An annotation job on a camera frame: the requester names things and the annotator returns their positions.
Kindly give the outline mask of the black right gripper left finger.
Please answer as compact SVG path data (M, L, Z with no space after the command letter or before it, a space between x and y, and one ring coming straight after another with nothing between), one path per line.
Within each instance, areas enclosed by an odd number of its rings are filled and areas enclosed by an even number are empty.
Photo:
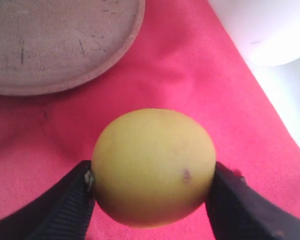
M83 160L53 187L0 220L0 240L83 240L95 200L91 161Z

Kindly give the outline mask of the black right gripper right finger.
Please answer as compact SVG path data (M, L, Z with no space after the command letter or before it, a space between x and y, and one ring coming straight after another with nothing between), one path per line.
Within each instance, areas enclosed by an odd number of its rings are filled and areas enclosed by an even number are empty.
M217 240L300 240L300 219L262 197L217 162L205 201Z

